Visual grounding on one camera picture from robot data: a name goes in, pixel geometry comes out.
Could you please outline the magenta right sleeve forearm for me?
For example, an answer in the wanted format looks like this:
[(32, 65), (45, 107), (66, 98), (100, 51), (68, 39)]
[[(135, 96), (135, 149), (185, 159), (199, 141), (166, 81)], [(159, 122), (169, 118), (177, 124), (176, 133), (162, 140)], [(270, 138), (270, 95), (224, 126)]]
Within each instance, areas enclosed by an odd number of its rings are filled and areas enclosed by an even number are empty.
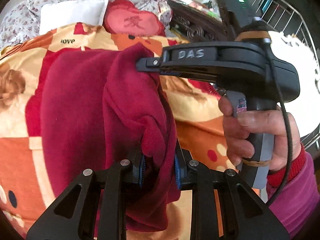
[(270, 205), (270, 210), (293, 238), (307, 224), (318, 204), (313, 159), (301, 147), (299, 156), (292, 162), (288, 182)]

